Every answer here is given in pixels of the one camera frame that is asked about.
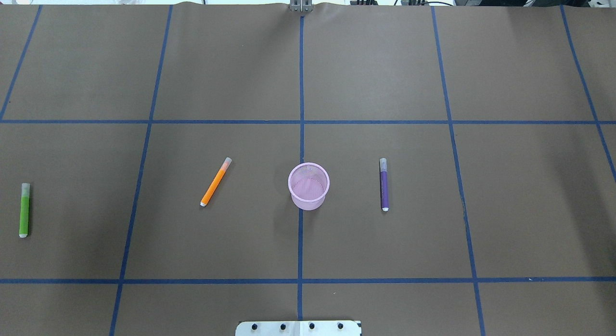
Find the mesh pencil holder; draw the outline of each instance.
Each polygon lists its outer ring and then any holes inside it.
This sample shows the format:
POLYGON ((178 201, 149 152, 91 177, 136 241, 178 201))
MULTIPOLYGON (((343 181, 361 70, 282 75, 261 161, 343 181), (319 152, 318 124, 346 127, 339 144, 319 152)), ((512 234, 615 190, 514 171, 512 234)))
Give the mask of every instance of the mesh pencil holder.
POLYGON ((291 170, 288 185, 293 203, 311 211, 323 204, 330 189, 330 176, 321 165, 303 163, 291 170))

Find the table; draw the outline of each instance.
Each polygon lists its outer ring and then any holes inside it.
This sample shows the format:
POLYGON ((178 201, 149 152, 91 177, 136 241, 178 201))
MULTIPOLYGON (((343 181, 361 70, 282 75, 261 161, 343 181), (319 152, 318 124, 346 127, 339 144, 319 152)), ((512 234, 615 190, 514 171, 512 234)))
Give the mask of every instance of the table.
POLYGON ((597 62, 614 11, 3 5, 0 20, 2 333, 614 334, 616 69, 597 62), (315 211, 286 186, 302 161, 332 180, 315 211))

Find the blue tape line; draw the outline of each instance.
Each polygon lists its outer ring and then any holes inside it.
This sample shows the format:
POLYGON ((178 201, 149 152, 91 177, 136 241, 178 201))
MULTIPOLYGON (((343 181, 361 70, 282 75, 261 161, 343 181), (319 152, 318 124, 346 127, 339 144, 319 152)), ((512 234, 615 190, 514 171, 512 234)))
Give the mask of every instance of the blue tape line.
POLYGON ((135 187, 135 196, 132 200, 132 211, 130 212, 130 222, 128 224, 128 232, 126 234, 126 243, 124 247, 124 255, 122 258, 122 266, 119 273, 119 283, 117 283, 116 301, 114 304, 114 313, 112 315, 112 323, 109 328, 109 336, 114 336, 115 325, 117 322, 117 312, 119 311, 119 303, 122 298, 122 286, 126 274, 126 263, 128 262, 128 253, 130 250, 130 240, 132 239, 132 229, 135 224, 135 216, 137 215, 137 202, 141 191, 141 180, 143 179, 143 167, 145 166, 145 158, 148 154, 148 145, 150 143, 150 132, 152 132, 152 119, 154 118, 154 110, 156 109, 156 98, 158 96, 158 84, 163 71, 163 62, 165 61, 165 50, 167 48, 167 38, 169 37, 169 26, 171 25, 171 14, 173 5, 169 5, 167 14, 167 26, 165 27, 165 37, 163 37, 163 47, 160 52, 160 60, 158 62, 158 71, 156 72, 156 83, 154 84, 154 93, 152 94, 152 106, 150 107, 150 120, 148 128, 145 131, 145 140, 143 141, 143 151, 141 152, 141 162, 139 163, 139 174, 137 175, 137 186, 135 187))
MULTIPOLYGON (((299 18, 299 163, 304 162, 304 16, 299 18)), ((297 320, 304 318, 304 211, 297 212, 297 320)))
MULTIPOLYGON (((440 39, 438 38, 438 26, 436 21, 436 12, 434 7, 431 7, 432 22, 434 28, 434 39, 436 41, 436 51, 438 55, 438 68, 440 68, 440 82, 443 86, 443 96, 445 98, 445 109, 447 110, 447 121, 449 122, 449 137, 451 138, 451 148, 453 149, 453 162, 456 167, 456 176, 458 178, 458 191, 460 192, 460 200, 462 201, 462 211, 464 214, 464 227, 466 229, 466 245, 468 247, 468 257, 471 262, 471 274, 473 279, 477 279, 477 269, 475 268, 475 253, 473 252, 473 241, 471 239, 471 226, 468 222, 468 212, 466 210, 466 198, 464 198, 464 186, 462 185, 462 174, 460 173, 460 161, 458 160, 458 147, 456 146, 455 133, 453 132, 453 121, 451 118, 451 108, 449 107, 449 93, 447 92, 447 82, 445 81, 445 68, 443 66, 443 55, 440 49, 440 39)), ((479 330, 481 336, 486 336, 486 327, 484 325, 484 313, 481 307, 481 298, 479 295, 479 285, 475 286, 475 303, 477 305, 477 317, 479 319, 479 330)))
POLYGON ((473 283, 473 278, 306 278, 305 284, 473 283))
POLYGON ((594 125, 594 121, 482 121, 452 120, 455 125, 594 125))
POLYGON ((479 283, 616 282, 616 277, 484 277, 477 279, 477 281, 479 283))
POLYGON ((24 58, 26 57, 28 46, 30 46, 32 36, 34 35, 35 29, 37 28, 38 18, 40 17, 41 10, 42 10, 42 5, 39 5, 39 8, 37 10, 37 15, 35 16, 34 22, 32 22, 30 33, 28 34, 28 38, 26 39, 26 44, 24 45, 24 49, 22 50, 22 55, 19 57, 19 62, 17 62, 17 68, 15 68, 15 73, 13 74, 13 78, 11 79, 9 90, 7 91, 6 97, 4 98, 4 103, 2 104, 2 110, 0 110, 0 120, 2 120, 2 118, 4 117, 4 112, 6 112, 6 108, 7 106, 9 106, 9 100, 11 99, 11 93, 13 93, 13 87, 15 86, 15 82, 17 81, 17 77, 19 76, 19 71, 22 69, 22 63, 24 62, 24 58))
POLYGON ((6 124, 130 124, 145 125, 150 123, 147 119, 3 119, 0 123, 6 124))
POLYGON ((586 94, 588 105, 590 106, 592 117, 594 118, 594 123, 597 126, 597 132, 599 132, 599 138, 601 138, 601 144, 603 145, 603 150, 605 151, 605 156, 607 157, 607 163, 610 166, 610 170, 612 170, 612 178, 614 178, 614 181, 616 181, 616 169, 614 169, 612 155, 610 154, 610 150, 607 148, 607 143, 605 142, 605 137, 603 136, 603 130, 601 130, 601 124, 599 122, 599 117, 597 116, 597 112, 594 108, 594 104, 592 103, 592 98, 590 97, 590 91, 588 90, 588 85, 586 84, 586 78, 584 78, 584 73, 581 71, 581 66, 579 65, 576 48, 574 47, 574 41, 571 38, 571 32, 569 31, 569 24, 567 22, 567 15, 565 14, 565 7, 563 5, 561 5, 561 16, 563 17, 563 24, 565 25, 565 33, 567 33, 567 40, 569 42, 569 47, 571 48, 571 54, 574 57, 574 62, 576 62, 576 68, 578 70, 579 79, 581 80, 581 84, 584 88, 584 93, 586 94))
MULTIPOLYGON (((454 125, 596 125, 596 121, 508 121, 453 119, 454 125)), ((6 124, 222 124, 222 125, 301 125, 301 120, 287 119, 3 119, 6 124)), ((304 120, 304 125, 447 125, 446 120, 304 120)), ((616 121, 599 121, 601 125, 616 125, 616 121)))
MULTIPOLYGON (((295 278, 257 279, 125 279, 126 284, 297 284, 295 278)), ((616 282, 616 276, 453 277, 453 278, 304 278, 303 284, 448 284, 448 283, 616 282)), ((2 278, 0 284, 118 284, 119 279, 2 278)))
POLYGON ((447 121, 439 120, 312 120, 305 121, 307 125, 446 125, 447 121))
POLYGON ((297 284, 297 279, 125 279, 124 284, 297 284))
POLYGON ((2 278, 0 284, 117 284, 118 279, 2 278))
POLYGON ((292 120, 249 120, 249 119, 154 119, 154 124, 161 125, 185 125, 185 124, 209 124, 209 125, 299 125, 300 121, 292 120))

